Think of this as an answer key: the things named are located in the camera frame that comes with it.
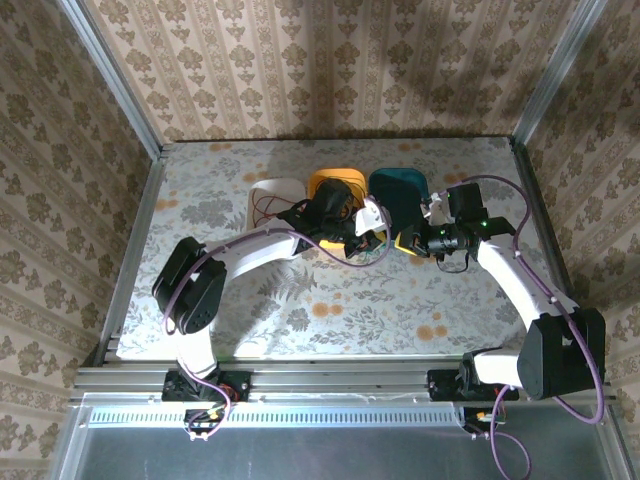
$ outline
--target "table surface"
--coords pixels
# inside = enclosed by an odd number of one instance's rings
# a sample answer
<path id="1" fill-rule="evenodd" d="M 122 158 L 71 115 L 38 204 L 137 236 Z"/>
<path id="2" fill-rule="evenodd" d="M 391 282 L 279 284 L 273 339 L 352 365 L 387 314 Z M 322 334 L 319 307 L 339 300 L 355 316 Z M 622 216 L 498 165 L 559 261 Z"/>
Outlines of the table surface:
<path id="1" fill-rule="evenodd" d="M 236 235 L 245 228 L 248 192 L 256 181 L 292 177 L 306 185 L 314 171 L 328 167 L 356 168 L 365 177 L 382 167 L 412 167 L 424 173 L 431 192 L 482 173 L 521 183 L 506 138 L 175 145 L 118 356 L 175 359 L 151 287 L 180 239 L 193 236 L 204 242 Z M 525 212 L 517 192 L 496 181 L 480 184 L 490 215 L 504 216 L 516 226 Z M 521 249 L 546 272 L 532 220 L 522 233 Z M 445 266 L 452 269 L 463 261 L 459 253 Z M 389 357 L 517 345 L 524 333 L 515 307 L 473 261 L 466 273 L 446 274 L 435 263 L 393 249 L 381 264 L 354 270 L 313 249 L 231 282 L 212 327 L 212 342 L 222 357 Z"/>

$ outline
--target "aluminum frame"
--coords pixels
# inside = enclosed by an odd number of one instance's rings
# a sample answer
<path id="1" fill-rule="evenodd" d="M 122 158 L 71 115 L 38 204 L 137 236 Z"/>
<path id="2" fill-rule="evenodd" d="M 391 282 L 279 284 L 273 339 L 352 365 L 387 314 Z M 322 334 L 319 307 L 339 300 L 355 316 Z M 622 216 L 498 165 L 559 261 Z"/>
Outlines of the aluminum frame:
<path id="1" fill-rule="evenodd" d="M 542 253 L 549 267 L 549 276 L 551 277 L 551 281 L 562 290 L 562 292 L 570 296 L 573 292 L 573 287 L 571 285 L 571 279 L 569 278 L 569 272 L 564 263 L 562 251 L 560 250 L 560 245 L 558 245 L 549 212 L 542 199 L 542 192 L 536 180 L 527 147 L 523 143 L 518 142 L 514 137 L 511 137 L 509 142 L 511 143 L 511 151 L 515 158 L 516 169 L 522 181 L 522 188 L 527 194 L 527 197 L 529 197 L 531 217 L 536 227 L 538 237 L 540 238 Z"/>
<path id="2" fill-rule="evenodd" d="M 170 150 L 169 148 L 164 149 L 158 161 L 151 165 L 147 183 L 145 184 L 140 199 L 136 219 L 131 229 L 127 250 L 122 259 L 122 267 L 118 274 L 113 297 L 111 298 L 109 310 L 107 311 L 104 326 L 102 327 L 100 341 L 98 342 L 93 361 L 91 362 L 94 367 L 99 367 L 104 362 L 111 337 L 114 332 L 119 332 L 127 316 L 129 300 L 133 293 L 138 267 L 140 266 L 140 260 L 142 259 L 144 245 L 153 217 L 153 209 L 164 179 L 166 157 L 169 155 Z"/>
<path id="3" fill-rule="evenodd" d="M 389 361 L 228 362 L 224 364 L 226 369 L 254 372 L 249 401 L 239 407 L 237 424 L 230 428 L 272 428 L 277 426 L 274 422 L 285 419 L 291 428 L 455 427 L 459 425 L 461 407 L 492 405 L 492 402 L 453 404 L 431 401 L 426 388 L 427 370 L 457 368 L 458 362 L 459 359 L 452 357 Z M 181 428 L 180 418 L 187 405 L 160 401 L 164 375 L 173 367 L 167 362 L 122 362 L 102 368 L 80 369 L 67 426 L 59 438 L 59 455 L 52 466 L 51 478 L 75 478 L 89 428 L 150 427 L 154 422 L 158 422 L 156 427 Z M 615 400 L 609 385 L 605 388 L 605 395 L 609 404 Z M 566 399 L 573 405 L 588 408 L 593 405 L 593 392 L 568 395 Z M 552 399 L 528 401 L 521 395 L 520 401 L 509 405 L 510 408 L 530 410 L 555 405 L 555 402 Z M 188 404 L 189 408 L 199 406 L 205 408 L 209 404 Z M 447 417 L 451 412 L 457 417 Z M 270 416 L 274 413 L 282 413 L 286 418 L 274 419 Z M 318 419 L 317 415 L 326 417 Z M 634 478 L 610 407 L 605 421 L 596 428 L 614 478 Z"/>
<path id="4" fill-rule="evenodd" d="M 525 145 L 533 135 L 606 4 L 607 0 L 581 0 L 576 7 L 513 131 L 517 142 Z"/>

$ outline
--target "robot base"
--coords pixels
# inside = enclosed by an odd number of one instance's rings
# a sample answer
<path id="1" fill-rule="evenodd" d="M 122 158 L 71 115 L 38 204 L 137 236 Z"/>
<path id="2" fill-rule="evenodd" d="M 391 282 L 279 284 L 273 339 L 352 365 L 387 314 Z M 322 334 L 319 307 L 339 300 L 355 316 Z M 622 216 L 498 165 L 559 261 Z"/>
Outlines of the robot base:
<path id="1" fill-rule="evenodd" d="M 465 387 L 459 370 L 429 370 L 427 386 L 434 402 L 494 402 L 504 385 L 480 384 Z M 519 398 L 517 390 L 509 391 L 504 396 L 506 401 Z"/>
<path id="2" fill-rule="evenodd" d="M 234 402 L 246 402 L 251 390 L 251 372 L 214 370 L 204 381 L 213 385 L 227 385 L 237 396 Z M 221 402 L 222 396 L 215 390 L 196 383 L 182 370 L 169 370 L 162 388 L 163 402 Z"/>

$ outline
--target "white object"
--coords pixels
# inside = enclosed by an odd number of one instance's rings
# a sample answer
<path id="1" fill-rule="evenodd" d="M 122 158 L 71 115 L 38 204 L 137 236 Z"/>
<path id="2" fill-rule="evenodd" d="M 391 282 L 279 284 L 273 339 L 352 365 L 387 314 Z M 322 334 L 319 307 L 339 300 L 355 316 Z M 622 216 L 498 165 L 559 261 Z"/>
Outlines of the white object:
<path id="1" fill-rule="evenodd" d="M 269 220 L 262 227 L 250 230 L 224 242 L 207 244 L 207 249 L 211 251 L 223 244 L 246 237 L 259 231 L 269 231 L 274 228 L 286 228 L 292 230 L 293 227 L 284 220 L 274 218 Z M 215 259 L 224 262 L 227 269 L 225 286 L 234 278 L 243 273 L 258 268 L 265 263 L 274 260 L 291 258 L 298 247 L 298 239 L 286 233 L 272 233 L 269 235 L 252 238 L 240 243 L 232 248 L 226 249 L 215 255 Z M 178 353 L 178 358 L 186 369 L 198 378 L 204 378 L 211 373 L 217 365 L 216 356 L 211 348 L 211 325 L 215 325 L 219 315 L 216 315 L 208 328 L 203 328 L 197 333 L 182 335 L 180 332 L 171 337 Z"/>
<path id="2" fill-rule="evenodd" d="M 543 314 L 562 315 L 556 306 L 549 303 L 547 295 L 536 285 L 533 279 L 516 260 L 513 251 L 513 236 L 498 235 L 489 241 L 480 242 L 478 247 L 478 263 L 498 282 L 513 303 L 524 322 L 527 331 L 531 322 Z M 535 274 L 545 285 L 549 285 L 558 301 L 571 313 L 578 304 L 558 290 L 535 268 Z M 478 380 L 483 383 L 501 383 L 522 388 L 518 375 L 519 352 L 511 350 L 491 350 L 474 356 L 474 364 Z"/>
<path id="3" fill-rule="evenodd" d="M 371 200 L 365 198 L 364 207 L 356 212 L 356 236 L 364 235 L 369 230 L 381 232 L 384 229 L 382 212 Z"/>
<path id="4" fill-rule="evenodd" d="M 438 193 L 431 195 L 431 203 L 429 204 L 429 210 L 424 214 L 425 218 L 429 220 L 429 225 L 444 225 L 448 223 L 447 215 L 443 210 L 444 202 L 440 198 Z"/>
<path id="5" fill-rule="evenodd" d="M 307 190 L 295 178 L 271 178 L 255 183 L 249 190 L 246 230 L 264 225 L 268 221 L 264 213 L 273 215 L 289 210 L 305 198 Z"/>

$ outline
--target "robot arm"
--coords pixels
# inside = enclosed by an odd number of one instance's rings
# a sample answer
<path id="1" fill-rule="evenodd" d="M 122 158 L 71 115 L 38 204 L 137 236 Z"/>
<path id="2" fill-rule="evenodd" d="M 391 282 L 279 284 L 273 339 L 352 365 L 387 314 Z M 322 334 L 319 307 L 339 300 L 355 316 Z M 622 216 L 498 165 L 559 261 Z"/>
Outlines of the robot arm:
<path id="1" fill-rule="evenodd" d="M 153 296 L 172 336 L 181 366 L 198 378 L 217 367 L 209 329 L 217 319 L 225 285 L 265 263 L 293 258 L 311 248 L 306 240 L 344 244 L 347 258 L 377 248 L 374 235 L 385 227 L 384 213 L 365 199 L 352 215 L 349 187 L 337 179 L 323 182 L 313 199 L 279 213 L 265 225 L 207 245 L 181 240 L 153 286 Z"/>
<path id="2" fill-rule="evenodd" d="M 498 282 L 527 329 L 520 352 L 497 348 L 465 354 L 460 393 L 471 399 L 481 390 L 476 387 L 502 384 L 523 388 L 539 400 L 593 388 L 591 371 L 558 303 L 585 338 L 602 381 L 605 323 L 600 313 L 580 309 L 555 286 L 550 292 L 557 303 L 549 300 L 549 292 L 536 281 L 544 276 L 518 261 L 520 252 L 513 248 L 515 230 L 504 218 L 489 218 L 477 184 L 449 189 L 448 199 L 453 223 L 431 225 L 425 220 L 401 232 L 396 243 L 416 255 L 434 255 L 437 261 L 466 251 Z M 552 284 L 545 280 L 544 285 Z"/>

